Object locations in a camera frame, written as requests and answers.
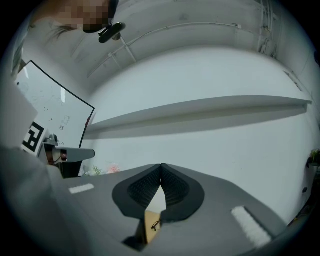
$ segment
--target white wall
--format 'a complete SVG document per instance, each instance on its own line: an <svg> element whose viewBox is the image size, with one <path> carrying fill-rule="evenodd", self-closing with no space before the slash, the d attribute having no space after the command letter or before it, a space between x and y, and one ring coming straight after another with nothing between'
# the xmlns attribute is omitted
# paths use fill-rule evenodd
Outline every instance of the white wall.
<svg viewBox="0 0 320 256"><path fill-rule="evenodd" d="M320 124L320 67L316 48L298 21L283 7L276 59L293 71L313 99L313 112Z"/></svg>
<svg viewBox="0 0 320 256"><path fill-rule="evenodd" d="M129 67L90 98L93 124L136 111L225 96L304 97L271 57L226 47L167 51Z"/></svg>
<svg viewBox="0 0 320 256"><path fill-rule="evenodd" d="M222 48L169 52L138 63L94 92L93 122L215 95L302 92L274 60ZM86 135L96 156L87 165L120 169L168 163L231 181L289 223L311 190L305 164L319 147L310 107L263 107L167 117Z"/></svg>
<svg viewBox="0 0 320 256"><path fill-rule="evenodd" d="M59 84L67 88L82 100L88 102L90 93L85 81L79 79L77 76L71 76L67 73L60 64L55 62L47 54L47 52L40 46L38 40L34 39L32 34L29 34L26 37L23 45L22 59L26 63L33 61Z"/></svg>
<svg viewBox="0 0 320 256"><path fill-rule="evenodd" d="M268 9L267 1L263 3ZM265 45L265 54L271 56L279 35L279 21L274 20L270 32L268 15L263 15L264 29L261 20L260 0L129 0L120 1L115 15L115 22L126 24L121 32L124 41L137 39L129 44L129 49L138 62L164 51L200 45L252 51L260 51ZM77 63L79 68L88 71L92 87L135 63L126 48L118 51L122 46L120 40L103 45L94 36L83 40L74 58L81 60ZM110 55L115 51L117 63Z"/></svg>

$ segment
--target wall shelf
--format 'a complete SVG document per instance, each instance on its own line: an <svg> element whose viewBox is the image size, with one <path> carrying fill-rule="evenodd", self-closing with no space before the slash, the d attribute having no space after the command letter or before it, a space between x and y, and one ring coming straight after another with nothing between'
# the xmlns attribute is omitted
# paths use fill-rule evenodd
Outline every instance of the wall shelf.
<svg viewBox="0 0 320 256"><path fill-rule="evenodd" d="M305 93L301 93L300 98L266 95L237 95L205 98L168 104L120 115L88 125L86 132L90 133L111 127L134 124L158 118L174 117L201 112L256 107L303 106L310 104L311 102L312 100Z"/></svg>

